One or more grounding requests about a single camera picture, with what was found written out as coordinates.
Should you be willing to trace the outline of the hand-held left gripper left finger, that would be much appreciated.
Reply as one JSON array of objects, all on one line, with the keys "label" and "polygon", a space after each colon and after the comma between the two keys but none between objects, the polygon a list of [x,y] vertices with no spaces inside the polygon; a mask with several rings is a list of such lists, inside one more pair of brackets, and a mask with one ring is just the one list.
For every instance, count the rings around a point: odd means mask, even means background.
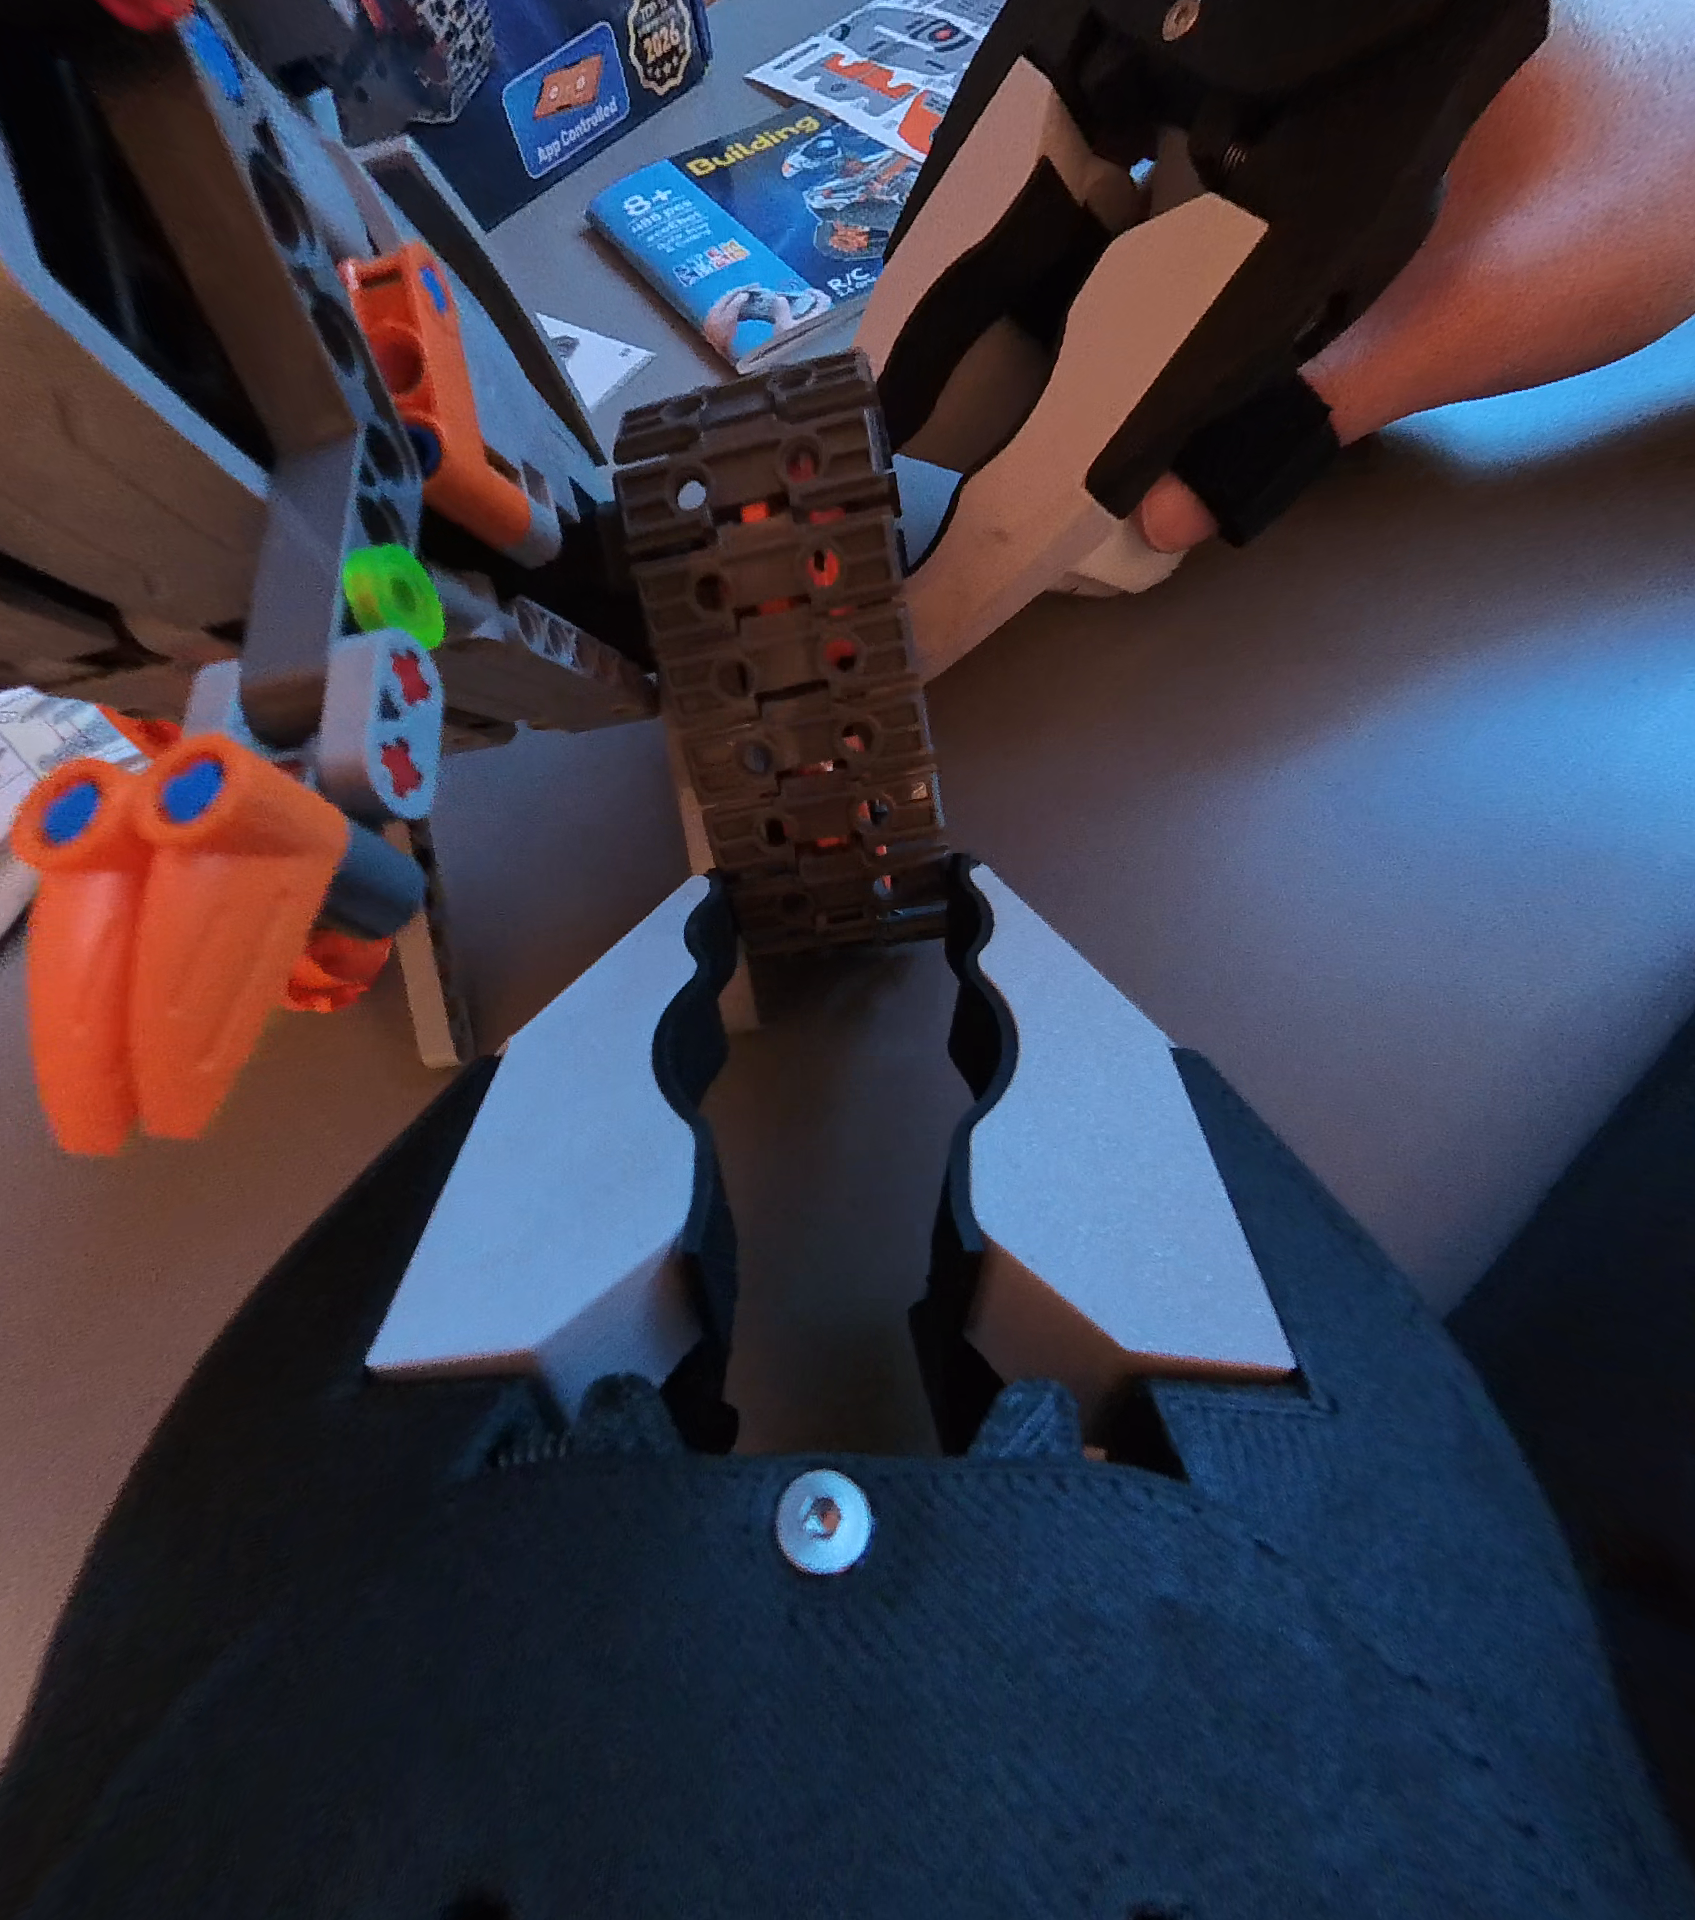
[{"label": "hand-held left gripper left finger", "polygon": [[377,1342],[381,1377],[518,1374],[568,1418],[652,1382],[684,1441],[726,1453],[738,1248],[702,1110],[738,959],[692,876],[504,1047]]}]

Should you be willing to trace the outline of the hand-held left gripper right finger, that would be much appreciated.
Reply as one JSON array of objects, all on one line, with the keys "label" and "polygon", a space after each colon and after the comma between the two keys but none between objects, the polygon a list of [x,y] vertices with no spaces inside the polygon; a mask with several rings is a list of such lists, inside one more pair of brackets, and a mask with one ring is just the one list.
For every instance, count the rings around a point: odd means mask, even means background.
[{"label": "hand-held left gripper right finger", "polygon": [[1298,1362],[1176,1047],[1000,874],[950,866],[956,1124],[910,1329],[946,1451],[1052,1380],[1084,1437],[1140,1441],[1146,1380],[1292,1388]]}]

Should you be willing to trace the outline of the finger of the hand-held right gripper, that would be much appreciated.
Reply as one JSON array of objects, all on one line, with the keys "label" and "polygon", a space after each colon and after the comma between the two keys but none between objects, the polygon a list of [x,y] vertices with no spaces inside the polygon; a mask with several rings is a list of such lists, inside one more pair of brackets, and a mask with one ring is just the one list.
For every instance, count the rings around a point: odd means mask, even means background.
[{"label": "finger of the hand-held right gripper", "polygon": [[1182,554],[1152,547],[1128,510],[1100,503],[1088,471],[1266,229],[1246,208],[1204,194],[1104,250],[1074,299],[1044,394],[958,487],[908,577],[922,680],[1046,591],[1138,594],[1174,571]]},{"label": "finger of the hand-held right gripper", "polygon": [[1028,418],[1052,346],[1018,308],[1056,293],[1108,238],[1110,167],[1052,82],[1016,61],[960,146],[944,127],[908,227],[860,316],[898,451],[996,451]]}]

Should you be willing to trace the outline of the dark grey toy track belt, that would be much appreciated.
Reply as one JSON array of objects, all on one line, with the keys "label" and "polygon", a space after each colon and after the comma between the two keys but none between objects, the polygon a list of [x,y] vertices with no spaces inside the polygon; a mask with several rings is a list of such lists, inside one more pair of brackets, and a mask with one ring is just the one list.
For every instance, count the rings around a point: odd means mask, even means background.
[{"label": "dark grey toy track belt", "polygon": [[940,938],[946,814],[866,354],[632,409],[616,463],[662,713],[744,941]]}]

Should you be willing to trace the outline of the grey orange block toy robot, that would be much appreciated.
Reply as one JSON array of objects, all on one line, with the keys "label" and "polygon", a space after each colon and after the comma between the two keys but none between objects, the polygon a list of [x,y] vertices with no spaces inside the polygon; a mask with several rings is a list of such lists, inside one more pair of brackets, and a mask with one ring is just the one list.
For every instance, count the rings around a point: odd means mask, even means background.
[{"label": "grey orange block toy robot", "polygon": [[409,136],[494,56],[486,4],[0,4],[0,694],[145,754],[11,827],[69,1151],[199,1138],[395,947],[462,1059],[442,757],[656,711],[572,378]]}]

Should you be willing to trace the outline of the grey desk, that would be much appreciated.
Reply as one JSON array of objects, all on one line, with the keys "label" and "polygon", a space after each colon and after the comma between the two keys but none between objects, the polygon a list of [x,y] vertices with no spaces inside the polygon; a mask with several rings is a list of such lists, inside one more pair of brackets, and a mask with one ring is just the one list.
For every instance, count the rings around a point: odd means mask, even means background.
[{"label": "grey desk", "polygon": [[[1018,892],[1402,1248],[1466,1284],[1695,1001],[1695,409],[1490,476],[1436,418],[1180,583],[1028,611],[958,666],[960,806]],[[401,993],[289,1019],[237,1139],[51,1170],[0,969],[0,1759],[83,1549],[185,1364],[442,1088]],[[181,1427],[149,1519],[213,1600],[321,1610],[243,1657],[187,1844],[235,1915],[1250,1915],[1484,1908],[1538,1835],[1456,1746],[1312,1649],[1326,1571],[1236,1573],[1234,1507],[1080,1462],[872,1458],[868,1566],[796,1573],[742,1455],[450,1476],[442,1388],[345,1380],[311,1326]]]}]

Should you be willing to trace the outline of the person's right hand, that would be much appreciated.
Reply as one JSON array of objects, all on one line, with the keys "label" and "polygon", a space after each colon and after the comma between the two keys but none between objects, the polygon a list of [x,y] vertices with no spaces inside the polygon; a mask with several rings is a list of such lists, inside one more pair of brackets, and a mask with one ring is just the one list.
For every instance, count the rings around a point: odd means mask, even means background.
[{"label": "person's right hand", "polygon": [[1695,2],[1558,2],[1424,246],[1304,368],[1340,444],[1594,371],[1695,316]]}]

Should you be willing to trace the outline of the blue cover booklet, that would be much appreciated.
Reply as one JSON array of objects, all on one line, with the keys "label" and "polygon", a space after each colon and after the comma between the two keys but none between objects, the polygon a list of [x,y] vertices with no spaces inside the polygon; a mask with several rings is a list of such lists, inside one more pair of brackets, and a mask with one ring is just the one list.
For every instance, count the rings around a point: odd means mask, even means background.
[{"label": "blue cover booklet", "polygon": [[824,107],[786,107],[646,163],[590,223],[738,374],[854,316],[920,161]]}]

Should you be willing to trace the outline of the blue toy robot box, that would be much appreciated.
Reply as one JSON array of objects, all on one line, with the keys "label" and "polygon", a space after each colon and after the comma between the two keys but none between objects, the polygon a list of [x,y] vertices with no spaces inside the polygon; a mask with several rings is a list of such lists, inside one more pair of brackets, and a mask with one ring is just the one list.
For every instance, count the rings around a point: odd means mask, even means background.
[{"label": "blue toy robot box", "polygon": [[448,198],[492,231],[688,93],[714,56],[702,2],[369,2],[331,66],[343,136],[429,231]]}]

